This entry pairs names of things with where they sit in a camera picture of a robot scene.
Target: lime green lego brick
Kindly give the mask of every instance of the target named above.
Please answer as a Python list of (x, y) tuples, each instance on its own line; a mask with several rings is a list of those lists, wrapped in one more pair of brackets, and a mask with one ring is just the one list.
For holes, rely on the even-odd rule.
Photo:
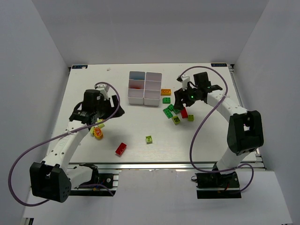
[(164, 97), (163, 98), (163, 104), (170, 104), (171, 103), (171, 98), (170, 97)]
[(174, 106), (172, 104), (169, 104), (168, 109), (172, 112), (174, 110)]
[(152, 144), (152, 137), (151, 136), (146, 136), (146, 143), (147, 144)]
[(187, 120), (188, 121), (194, 121), (194, 115), (188, 115)]
[(172, 120), (173, 120), (173, 122), (174, 122), (175, 125), (177, 125), (177, 124), (180, 123), (180, 119), (178, 118), (178, 116), (173, 116)]
[(168, 117), (168, 119), (172, 118), (173, 114), (171, 113), (171, 111), (168, 108), (164, 109), (163, 112)]
[(173, 112), (177, 115), (180, 113), (180, 110), (179, 109), (173, 109)]

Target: black joint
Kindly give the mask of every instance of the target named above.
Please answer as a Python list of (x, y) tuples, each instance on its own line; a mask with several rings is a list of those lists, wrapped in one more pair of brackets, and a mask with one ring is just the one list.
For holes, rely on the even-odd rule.
[(263, 145), (262, 118), (258, 111), (234, 114), (229, 118), (227, 144), (237, 156)]
[(29, 172), (34, 196), (60, 203), (66, 201), (69, 196), (66, 190), (71, 191), (71, 182), (63, 169), (58, 168), (57, 165), (50, 166), (42, 163), (31, 165)]
[(182, 82), (181, 76), (178, 76), (176, 80), (179, 81), (179, 82)]
[(90, 181), (83, 183), (83, 185), (86, 184), (97, 184), (99, 180), (99, 171), (98, 167), (92, 163), (82, 163), (79, 166), (86, 166), (92, 170), (92, 176)]

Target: metal frame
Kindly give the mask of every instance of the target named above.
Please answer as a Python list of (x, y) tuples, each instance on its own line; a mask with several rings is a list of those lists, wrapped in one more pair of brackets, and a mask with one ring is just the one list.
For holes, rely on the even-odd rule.
[[(237, 97), (239, 100), (239, 104), (243, 106), (242, 100), (240, 98), (239, 91), (236, 86), (236, 82), (234, 80), (234, 69), (232, 66), (228, 66), (233, 86), (235, 88), (235, 91), (237, 93)], [(247, 162), (250, 165), (253, 166), (255, 171), (266, 171), (266, 168), (263, 163), (262, 156), (259, 152), (259, 149), (256, 150), (255, 152), (256, 156), (256, 162)], [(208, 162), (208, 163), (195, 163), (195, 165), (198, 168), (201, 169), (207, 169), (210, 170), (212, 169), (213, 165), (215, 162)], [(119, 182), (119, 173), (122, 170), (161, 170), (161, 169), (172, 169), (176, 171), (195, 171), (196, 170), (192, 167), (190, 163), (187, 162), (177, 162), (177, 163), (122, 163), (122, 164), (110, 164), (110, 163), (94, 163), (97, 167), (100, 173), (113, 173), (113, 189), (111, 190), (116, 190)], [(79, 163), (70, 163), (68, 168), (71, 169), (74, 166), (78, 166)], [(243, 167), (239, 168), (238, 170), (240, 171), (250, 171), (250, 168)]]

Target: white platform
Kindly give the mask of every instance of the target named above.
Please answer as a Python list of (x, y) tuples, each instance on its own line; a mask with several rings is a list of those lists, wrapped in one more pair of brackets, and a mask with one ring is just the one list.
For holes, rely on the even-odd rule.
[[(81, 146), (78, 147), (71, 162), (93, 163), (124, 163), (124, 162), (189, 162), (188, 151), (191, 139), (206, 114), (211, 110), (204, 102), (196, 102), (187, 108), (188, 114), (193, 114), (194, 122), (179, 118), (181, 123), (174, 125), (163, 113), (167, 104), (159, 107), (145, 105), (129, 105), (128, 103), (128, 76), (130, 71), (144, 71), (162, 73), (162, 88), (171, 89), (171, 103), (174, 104), (174, 91), (181, 87), (176, 81), (177, 76), (185, 69), (203, 64), (119, 64), (119, 65), (88, 65), (87, 69), (72, 69), (69, 75), (66, 92), (58, 116), (53, 136), (63, 133), (74, 106), (82, 101), (86, 89), (93, 89), (96, 82), (104, 81), (112, 84), (119, 92), (121, 107), (125, 114), (120, 118), (109, 120), (103, 128), (104, 138), (96, 140), (87, 135)], [(221, 73), (228, 83), (229, 96), (238, 103), (238, 98), (227, 67), (214, 67)], [(186, 74), (193, 81), (193, 74), (208, 72), (212, 84), (222, 88), (222, 80), (207, 69), (192, 69)], [(228, 123), (215, 112), (207, 120), (199, 132), (193, 150), (193, 160), (198, 162), (216, 162), (226, 150), (226, 135)], [(146, 144), (145, 137), (152, 136), (153, 144)], [(121, 157), (115, 154), (117, 147), (123, 142), (127, 149)], [(56, 141), (50, 144), (53, 148)], [(245, 158), (245, 161), (256, 161), (254, 153)]]
[[(70, 196), (26, 207), (33, 225), (281, 225), (291, 223), (274, 172), (255, 172), (241, 199), (197, 199), (193, 171), (122, 171), (114, 197)], [(238, 172), (240, 184), (251, 172)], [(41, 201), (32, 194), (28, 202)]]

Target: lego brick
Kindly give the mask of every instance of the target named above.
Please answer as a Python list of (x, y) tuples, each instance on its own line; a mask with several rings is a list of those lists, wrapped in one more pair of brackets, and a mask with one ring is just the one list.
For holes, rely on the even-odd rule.
[(146, 136), (146, 142), (147, 142), (147, 144), (152, 144), (152, 137)]
[(168, 108), (164, 109), (163, 112), (168, 117), (168, 119), (172, 118), (173, 114), (172, 114), (172, 112)]
[(180, 119), (178, 118), (178, 116), (173, 116), (172, 120), (173, 120), (173, 122), (174, 122), (175, 125), (177, 125), (177, 124), (180, 123)]
[(171, 103), (171, 98), (170, 97), (164, 97), (163, 98), (163, 104), (170, 104)]
[(172, 104), (170, 104), (170, 105), (168, 106), (168, 109), (172, 112), (172, 111), (174, 110), (174, 106), (173, 106)]
[(127, 145), (124, 143), (121, 143), (120, 146), (117, 148), (116, 153), (121, 156), (123, 152), (125, 151)]
[(98, 127), (94, 128), (94, 133), (93, 134), (94, 134), (95, 138), (97, 138), (99, 140), (103, 138), (102, 130)]
[(188, 121), (194, 121), (194, 115), (188, 115), (187, 120)]
[(183, 119), (188, 117), (188, 113), (185, 107), (180, 111), (180, 114)]
[[(103, 119), (98, 119), (97, 120), (97, 123), (99, 123), (99, 122), (101, 122), (101, 121), (103, 121)], [(100, 128), (100, 129), (102, 129), (103, 127), (105, 127), (105, 125), (104, 125), (104, 123), (100, 123), (100, 124), (98, 124), (98, 127)]]
[(173, 112), (177, 115), (180, 113), (180, 110), (179, 109), (173, 109)]
[(171, 89), (162, 89), (160, 95), (171, 95)]
[(90, 128), (90, 134), (91, 134), (91, 135), (94, 135), (94, 127), (91, 127), (91, 128)]

